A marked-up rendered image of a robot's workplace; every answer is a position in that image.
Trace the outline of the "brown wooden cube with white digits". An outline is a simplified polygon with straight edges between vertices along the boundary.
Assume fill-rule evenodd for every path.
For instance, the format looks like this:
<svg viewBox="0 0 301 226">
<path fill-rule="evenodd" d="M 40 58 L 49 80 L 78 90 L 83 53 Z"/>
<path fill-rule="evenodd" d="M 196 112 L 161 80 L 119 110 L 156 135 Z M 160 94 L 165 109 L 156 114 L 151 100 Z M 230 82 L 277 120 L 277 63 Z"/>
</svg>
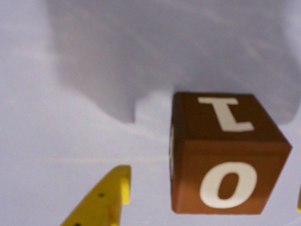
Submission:
<svg viewBox="0 0 301 226">
<path fill-rule="evenodd" d="M 260 215 L 292 149 L 254 94 L 176 92 L 169 143 L 171 210 Z"/>
</svg>

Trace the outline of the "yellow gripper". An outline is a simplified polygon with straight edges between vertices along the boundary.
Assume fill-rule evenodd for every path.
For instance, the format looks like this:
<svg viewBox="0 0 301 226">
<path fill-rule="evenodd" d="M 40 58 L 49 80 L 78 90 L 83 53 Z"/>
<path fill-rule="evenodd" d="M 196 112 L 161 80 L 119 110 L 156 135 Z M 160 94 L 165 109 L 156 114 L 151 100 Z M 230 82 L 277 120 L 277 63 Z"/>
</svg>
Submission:
<svg viewBox="0 0 301 226">
<path fill-rule="evenodd" d="M 132 167 L 120 164 L 105 174 L 60 226 L 120 226 L 122 205 L 130 202 Z"/>
</svg>

